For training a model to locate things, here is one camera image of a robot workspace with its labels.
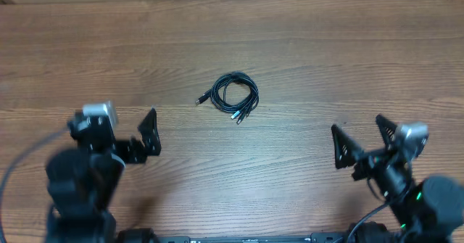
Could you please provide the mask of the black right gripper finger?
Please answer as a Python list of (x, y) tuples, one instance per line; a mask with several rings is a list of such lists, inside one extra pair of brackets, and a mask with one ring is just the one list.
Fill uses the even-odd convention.
[(397, 125), (381, 114), (376, 116), (376, 124), (379, 128), (384, 144), (394, 145)]
[(331, 126), (336, 169), (351, 167), (361, 161), (363, 148), (336, 124)]

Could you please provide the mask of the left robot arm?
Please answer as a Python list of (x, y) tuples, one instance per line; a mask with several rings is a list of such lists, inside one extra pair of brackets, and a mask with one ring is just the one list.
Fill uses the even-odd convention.
[(68, 122), (77, 146), (56, 153), (46, 165), (53, 200), (47, 242), (157, 242), (151, 228), (117, 231), (109, 211), (125, 168), (161, 152), (157, 113), (151, 109), (139, 124), (140, 139), (116, 139), (115, 117), (109, 105), (93, 104)]

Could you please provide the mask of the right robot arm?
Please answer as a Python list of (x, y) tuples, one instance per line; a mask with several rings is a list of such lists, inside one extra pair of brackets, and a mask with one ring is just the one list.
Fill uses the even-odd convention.
[(384, 147), (364, 150), (339, 126), (332, 125), (334, 162), (352, 167), (355, 181), (375, 183), (384, 203), (351, 224), (340, 242), (451, 242), (463, 225), (463, 186), (440, 175), (416, 183), (413, 160), (428, 142), (429, 130), (420, 121), (396, 124), (376, 116)]

